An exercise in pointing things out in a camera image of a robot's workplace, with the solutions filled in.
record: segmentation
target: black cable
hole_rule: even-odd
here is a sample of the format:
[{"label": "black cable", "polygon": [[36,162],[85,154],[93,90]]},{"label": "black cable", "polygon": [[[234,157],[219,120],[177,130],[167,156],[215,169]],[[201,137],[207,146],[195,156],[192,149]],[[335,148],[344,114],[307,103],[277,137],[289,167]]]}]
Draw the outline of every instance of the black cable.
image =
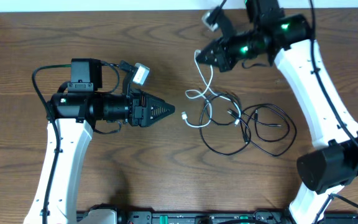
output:
[{"label": "black cable", "polygon": [[[233,99],[236,99],[238,107],[241,106],[240,100],[239,100],[238,98],[236,98],[235,96],[233,96],[233,95],[230,95],[230,94],[228,94],[228,93],[216,93],[216,95],[212,95],[212,94],[211,94],[211,95],[207,96],[206,99],[205,99],[205,101],[204,101],[204,102],[205,102],[205,103],[204,103],[204,108],[203,108],[203,111],[201,112],[201,116],[200,116],[200,125],[201,125],[201,123],[202,123],[204,114],[207,112],[208,104],[212,103],[213,100],[215,100],[216,98],[218,98],[218,97],[220,97],[220,96],[225,96],[225,97],[229,98],[230,101],[231,101],[233,104],[234,104],[234,100],[233,100]],[[205,139],[204,139],[204,136],[203,136],[203,128],[200,128],[200,137],[201,137],[201,140],[203,140],[205,146],[208,147],[209,150],[211,150],[211,151],[213,151],[213,152],[215,152],[216,154],[221,155],[221,156],[232,156],[232,155],[235,155],[235,154],[241,152],[243,149],[245,149],[245,148],[249,145],[249,142],[248,142],[248,143],[246,143],[244,146],[242,146],[240,149],[238,149],[238,150],[236,150],[236,151],[234,151],[234,152],[224,153],[224,152],[219,152],[219,151],[213,149],[211,146],[209,146],[209,144],[208,144],[208,143],[205,141]]]},{"label": "black cable", "polygon": [[313,73],[316,75],[318,84],[321,88],[321,91],[323,92],[325,98],[327,99],[328,105],[331,108],[331,110],[333,111],[335,118],[337,119],[340,127],[344,130],[344,132],[349,136],[349,138],[351,139],[352,143],[356,146],[356,148],[358,148],[358,142],[356,141],[355,137],[353,137],[353,135],[350,133],[350,131],[347,129],[346,125],[343,123],[339,113],[337,112],[334,104],[332,103],[323,82],[321,81],[320,75],[319,75],[319,69],[317,68],[316,65],[316,59],[314,58],[314,40],[315,40],[315,35],[316,35],[316,16],[314,14],[314,6],[313,6],[313,0],[309,0],[310,2],[310,8],[311,8],[311,17],[312,17],[312,26],[311,26],[311,37],[310,37],[310,54],[311,54],[311,63],[313,66]]},{"label": "black cable", "polygon": [[118,86],[119,86],[119,73],[118,73],[117,69],[114,68],[114,67],[118,67],[119,65],[114,64],[114,63],[107,63],[107,62],[105,62],[105,61],[100,61],[100,62],[101,62],[102,65],[104,65],[104,66],[109,66],[109,67],[116,73],[116,75],[117,75],[117,84],[116,84],[116,86],[115,86],[111,91],[107,91],[107,92],[98,92],[98,91],[97,91],[96,93],[101,93],[101,94],[111,94],[111,93],[114,93],[114,91],[116,91],[117,88],[118,88]]},{"label": "black cable", "polygon": [[[241,106],[241,102],[240,100],[236,97],[236,96],[233,96],[231,94],[228,94],[228,93],[216,93],[215,95],[213,94],[210,94],[206,97],[206,99],[204,100],[204,108],[201,112],[201,115],[200,115],[200,125],[202,124],[202,120],[203,120],[203,117],[204,117],[204,114],[206,113],[207,116],[208,116],[208,119],[210,119],[214,124],[218,125],[218,126],[227,126],[227,125],[230,125],[232,123],[235,122],[235,120],[239,119],[239,115],[234,111],[234,110],[229,110],[228,112],[230,113],[230,115],[234,118],[233,121],[231,122],[228,122],[228,123],[218,123],[216,122],[215,120],[213,120],[209,113],[208,113],[208,105],[210,103],[212,103],[213,100],[215,100],[216,98],[219,98],[220,96],[225,96],[226,98],[229,98],[230,101],[232,102],[233,105],[237,104],[238,107],[242,107]],[[253,112],[251,114],[247,114],[245,113],[247,110],[251,109],[251,108],[255,108],[253,110]],[[262,137],[260,137],[259,135],[259,132],[257,131],[257,126],[256,124],[260,124],[260,125],[264,125],[264,126],[268,126],[268,127],[281,127],[281,124],[267,124],[267,123],[262,123],[260,122],[258,119],[257,119],[257,116],[255,116],[255,118],[252,118],[253,115],[257,114],[257,110],[258,109],[261,109],[261,108],[267,108],[267,109],[270,109],[273,113],[279,115],[279,117],[281,117],[281,119],[285,122],[285,124],[287,125],[287,132],[280,138],[278,139],[273,139],[273,140],[270,140],[270,139],[264,139]],[[242,146],[240,149],[234,151],[234,152],[230,152],[230,153],[224,153],[224,152],[220,152],[220,151],[217,151],[215,150],[214,148],[212,148],[205,140],[204,136],[203,136],[203,128],[200,128],[200,137],[201,137],[201,140],[204,142],[205,146],[215,152],[216,154],[219,154],[221,156],[232,156],[232,155],[235,155],[239,152],[241,152],[242,150],[244,150],[249,144],[253,144],[256,148],[258,148],[259,150],[261,150],[262,152],[272,156],[272,157],[278,157],[278,156],[281,156],[282,154],[286,153],[289,148],[292,146],[292,144],[294,143],[295,141],[295,138],[296,138],[296,134],[297,134],[297,130],[296,130],[296,126],[295,126],[295,123],[293,122],[293,120],[291,119],[291,117],[289,117],[289,115],[286,114],[286,112],[284,112],[284,110],[282,110],[281,108],[279,108],[278,106],[276,105],[273,105],[271,103],[264,103],[264,104],[259,104],[259,105],[254,105],[254,106],[249,106],[247,108],[245,108],[244,110],[241,111],[242,115],[246,115],[248,117],[248,120],[247,121],[244,121],[242,118],[239,119],[239,121],[241,122],[241,131],[242,131],[242,137],[244,139],[244,142],[245,142],[245,145]],[[254,121],[255,122],[255,130],[256,130],[256,135],[258,136],[258,138],[261,140],[261,141],[265,141],[265,142],[278,142],[278,141],[281,141],[282,139],[286,138],[288,136],[288,134],[290,133],[290,123],[287,121],[286,117],[290,120],[291,124],[293,125],[294,127],[294,130],[295,130],[295,133],[294,133],[294,136],[293,136],[293,139],[291,141],[291,143],[288,145],[288,147],[286,149],[284,149],[281,153],[279,154],[273,154],[271,152],[268,152],[266,151],[265,149],[261,148],[259,145],[257,145],[255,142],[251,141],[251,130],[249,128],[249,122],[250,121]]]},{"label": "black cable", "polygon": [[227,1],[227,0],[223,0],[223,2],[222,2],[222,3],[220,4],[220,6],[219,6],[219,10],[221,10],[221,9],[223,8],[223,6],[225,5],[226,1]]},{"label": "black cable", "polygon": [[53,158],[52,168],[50,169],[47,189],[45,191],[44,206],[42,208],[42,223],[43,224],[47,224],[50,188],[52,186],[52,180],[53,180],[53,176],[55,175],[57,159],[58,159],[59,153],[60,153],[60,135],[59,135],[59,131],[57,129],[57,125],[55,123],[55,118],[52,116],[52,112],[51,112],[47,102],[45,101],[45,98],[42,96],[41,91],[39,90],[39,88],[37,86],[37,82],[35,81],[35,76],[37,75],[37,72],[39,72],[40,70],[43,70],[43,69],[48,69],[48,68],[68,68],[68,67],[71,67],[71,65],[49,65],[49,66],[39,67],[39,68],[35,69],[35,71],[32,73],[32,85],[33,85],[33,87],[35,89],[35,92],[37,93],[38,97],[40,98],[41,103],[45,107],[45,111],[47,112],[47,115],[49,117],[49,122],[52,124],[53,130],[55,131],[55,136],[56,136],[55,156]]},{"label": "black cable", "polygon": [[[313,73],[316,75],[316,79],[318,81],[320,89],[323,92],[325,98],[327,99],[328,105],[331,108],[331,110],[333,111],[335,118],[337,119],[340,127],[349,136],[350,140],[356,146],[356,148],[358,148],[358,142],[356,141],[355,137],[353,137],[353,135],[350,133],[350,131],[347,129],[346,125],[343,123],[339,113],[337,112],[334,104],[331,101],[331,98],[329,97],[329,95],[324,87],[323,82],[321,81],[321,77],[319,75],[319,68],[317,68],[316,59],[314,57],[314,42],[315,42],[315,38],[316,38],[316,14],[314,13],[313,0],[309,0],[309,2],[310,2],[311,18],[312,18],[311,37],[310,37],[310,55],[311,55],[311,64],[313,66]],[[324,204],[328,204],[333,199],[333,197],[341,199],[342,201],[348,203],[349,205],[352,205],[353,207],[358,208],[358,204],[356,204],[356,203],[350,201],[349,199],[347,199],[343,196],[340,196],[338,194],[330,194],[329,197],[327,198],[327,201]],[[326,206],[323,205],[320,212],[324,211],[327,206],[328,205],[326,205]],[[318,217],[319,217],[319,214],[316,217],[316,220],[314,221],[314,223],[317,223]]]},{"label": "black cable", "polygon": [[348,203],[349,205],[352,205],[352,206],[355,207],[355,208],[358,208],[358,204],[357,204],[357,203],[352,202],[351,200],[349,200],[349,199],[347,199],[347,198],[345,198],[345,197],[343,197],[343,196],[340,196],[340,195],[334,194],[334,193],[332,193],[332,194],[330,194],[330,195],[331,195],[332,197],[336,197],[336,198],[338,198],[338,199],[341,199],[342,201]]},{"label": "black cable", "polygon": [[57,90],[57,93],[64,93],[65,90],[66,90],[67,87],[68,87],[68,84],[69,84],[70,82],[71,82],[71,81],[65,81],[65,82],[63,82],[63,83],[60,85],[59,89]]},{"label": "black cable", "polygon": [[254,63],[252,64],[251,66],[246,66],[246,60],[247,59],[244,59],[241,63],[241,66],[243,69],[249,69],[249,68],[252,68],[252,67],[268,67],[268,65],[264,64],[264,63]]},{"label": "black cable", "polygon": [[316,214],[316,218],[314,218],[314,222],[313,224],[317,224],[318,223],[318,219],[321,216],[321,214],[327,209],[329,203],[334,200],[334,197],[331,195],[328,195],[326,201],[323,203],[323,206],[320,208],[320,210],[318,211],[318,213]]},{"label": "black cable", "polygon": [[118,129],[115,129],[115,130],[109,131],[108,133],[105,133],[105,132],[99,131],[99,130],[97,130],[95,128],[94,132],[98,133],[98,134],[114,134],[114,133],[118,133],[119,131],[121,131],[121,122],[120,121],[114,121],[114,122],[118,122],[118,125],[119,125]]}]

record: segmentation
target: tangled cable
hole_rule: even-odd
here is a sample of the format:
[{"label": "tangled cable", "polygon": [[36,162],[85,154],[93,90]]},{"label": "tangled cable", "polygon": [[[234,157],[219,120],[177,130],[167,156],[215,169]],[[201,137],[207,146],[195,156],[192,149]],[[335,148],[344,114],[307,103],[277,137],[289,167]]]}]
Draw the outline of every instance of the tangled cable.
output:
[{"label": "tangled cable", "polygon": [[[292,144],[294,143],[295,141],[295,138],[296,138],[296,134],[297,134],[297,130],[296,130],[296,126],[295,126],[295,123],[293,122],[293,120],[291,119],[291,117],[289,117],[289,115],[286,114],[286,112],[284,112],[284,110],[282,110],[281,108],[279,108],[277,105],[274,105],[274,104],[271,104],[271,103],[263,103],[263,104],[258,104],[258,105],[253,105],[253,106],[248,106],[246,107],[245,109],[241,110],[242,108],[242,105],[241,105],[241,101],[240,99],[238,99],[238,97],[232,95],[232,94],[229,94],[229,93],[221,93],[221,92],[214,92],[210,86],[211,86],[211,83],[212,83],[212,80],[213,80],[213,67],[212,65],[210,65],[210,68],[211,68],[211,77],[209,78],[209,82],[206,83],[206,80],[200,70],[200,66],[198,65],[197,61],[196,61],[196,56],[197,54],[199,54],[201,51],[200,50],[196,50],[195,53],[194,53],[194,57],[195,57],[195,64],[197,66],[197,69],[200,73],[200,76],[201,76],[201,79],[202,81],[204,82],[206,88],[204,91],[199,91],[199,90],[187,90],[185,92],[185,95],[188,99],[197,99],[197,98],[203,98],[204,99],[204,108],[201,112],[201,115],[200,115],[200,123],[199,125],[194,125],[194,124],[191,124],[189,121],[188,121],[188,117],[187,117],[187,114],[186,112],[182,112],[182,119],[185,121],[185,123],[189,126],[189,127],[192,127],[192,128],[199,128],[200,129],[200,137],[201,137],[201,140],[203,140],[204,144],[206,145],[206,147],[208,147],[208,149],[210,149],[211,151],[215,152],[216,154],[219,154],[219,155],[222,155],[222,156],[232,156],[232,155],[235,155],[239,152],[241,152],[242,150],[244,150],[249,144],[252,144],[254,145],[256,148],[258,148],[259,150],[261,150],[262,152],[270,155],[270,156],[273,156],[273,157],[278,157],[278,156],[281,156],[282,154],[286,153],[289,148],[292,146]],[[197,93],[197,95],[195,96],[190,96],[188,93],[190,92],[193,92],[193,93]],[[212,101],[214,101],[216,98],[222,98],[224,100],[227,100],[227,101],[230,101],[233,106],[236,108],[236,111],[234,110],[228,110],[227,112],[234,118],[232,121],[228,122],[228,123],[219,123],[217,121],[215,121],[213,119],[213,107],[212,107]],[[276,124],[276,123],[272,123],[272,124],[268,124],[268,123],[263,123],[261,121],[259,121],[259,114],[258,114],[258,110],[261,110],[261,109],[268,109],[270,110],[271,112],[273,112],[274,114],[276,114],[277,116],[279,116],[283,122],[285,123],[285,126],[287,127],[287,131],[286,133],[278,138],[278,139],[264,139],[260,136],[259,132],[258,132],[258,124],[259,125],[262,125],[262,126],[268,126],[268,127],[272,127],[272,128],[281,128],[282,125],[281,124]],[[203,124],[203,118],[204,118],[204,115],[207,115],[208,117],[208,121]],[[254,122],[254,129],[255,129],[255,134],[256,136],[259,138],[260,141],[263,141],[263,142],[279,142],[283,139],[285,139],[290,131],[291,131],[291,125],[293,126],[293,129],[294,129],[294,134],[293,134],[293,138],[290,142],[290,144],[280,153],[278,154],[274,154],[274,153],[271,153],[271,152],[268,152],[266,151],[265,149],[263,149],[262,147],[260,147],[258,144],[256,144],[255,142],[253,142],[253,140],[251,139],[251,136],[252,136],[252,133],[251,133],[251,130],[250,130],[250,127],[249,127],[249,123],[253,121]],[[230,152],[230,153],[223,153],[223,152],[219,152],[215,149],[213,149],[206,141],[205,141],[205,138],[203,136],[203,128],[208,126],[210,123],[214,123],[218,126],[229,126],[231,124],[234,124],[234,125],[238,125],[240,123],[240,126],[241,126],[241,132],[242,132],[242,138],[245,142],[245,145],[242,146],[240,149],[234,151],[234,152]]]}]

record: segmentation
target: black bracket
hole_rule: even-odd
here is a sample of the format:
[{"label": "black bracket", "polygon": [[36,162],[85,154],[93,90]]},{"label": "black bracket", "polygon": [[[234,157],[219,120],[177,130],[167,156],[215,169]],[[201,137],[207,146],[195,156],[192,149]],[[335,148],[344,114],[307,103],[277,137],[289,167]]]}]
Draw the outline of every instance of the black bracket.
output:
[{"label": "black bracket", "polygon": [[208,16],[205,18],[204,23],[214,31],[212,27],[216,24],[222,31],[222,35],[224,39],[228,39],[236,34],[236,30],[229,18],[227,18],[221,7],[216,7],[211,12],[208,12]]},{"label": "black bracket", "polygon": [[127,75],[125,76],[124,81],[122,82],[122,93],[125,94],[127,96],[127,98],[130,98],[131,97],[131,84],[132,84],[132,81],[136,74],[137,67],[132,66],[122,60],[119,64],[119,68],[122,71],[127,72]]},{"label": "black bracket", "polygon": [[102,65],[100,60],[92,58],[74,58],[71,60],[69,93],[92,93],[102,87]]},{"label": "black bracket", "polygon": [[358,148],[352,141],[338,144],[332,140],[329,145],[296,162],[302,182],[317,194],[337,185],[349,185],[358,176]]},{"label": "black bracket", "polygon": [[246,8],[249,22],[254,23],[255,28],[285,17],[277,0],[248,0]]}]

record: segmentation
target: wooden table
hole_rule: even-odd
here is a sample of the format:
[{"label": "wooden table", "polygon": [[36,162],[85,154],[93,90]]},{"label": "wooden table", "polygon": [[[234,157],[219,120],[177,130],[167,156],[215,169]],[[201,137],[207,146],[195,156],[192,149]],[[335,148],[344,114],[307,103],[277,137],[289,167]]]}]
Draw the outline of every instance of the wooden table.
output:
[{"label": "wooden table", "polygon": [[[287,10],[287,14],[309,10]],[[197,129],[201,101],[184,92],[204,88],[193,63],[193,52],[220,34],[200,21],[202,11],[0,13],[0,223],[20,223],[37,189],[45,156],[47,121],[31,84],[32,71],[42,65],[70,63],[72,58],[108,62],[140,62],[151,75],[146,92],[176,106],[177,112],[150,128],[123,127],[121,133],[95,134],[88,148],[78,194],[78,209],[99,203],[152,207],[154,210],[239,211],[284,208],[300,186],[295,161],[312,151],[305,118],[284,77],[275,68],[216,72],[213,88],[232,91],[244,106],[275,103],[295,121],[293,147],[275,159],[255,147],[222,157],[210,152]],[[227,11],[238,30],[251,29],[244,10]],[[358,121],[358,9],[319,9],[318,40],[325,65],[348,110]],[[104,68],[105,89],[115,76]],[[70,69],[40,72],[42,93],[50,98],[70,79]],[[228,104],[216,102],[216,118],[229,120]],[[266,120],[273,119],[265,114]],[[98,127],[108,130],[104,122]],[[210,126],[207,141],[222,151],[243,145],[235,127]],[[272,138],[273,130],[263,135]],[[279,144],[261,144],[278,152]],[[342,192],[358,202],[358,178]],[[330,210],[355,211],[335,201]]]}]

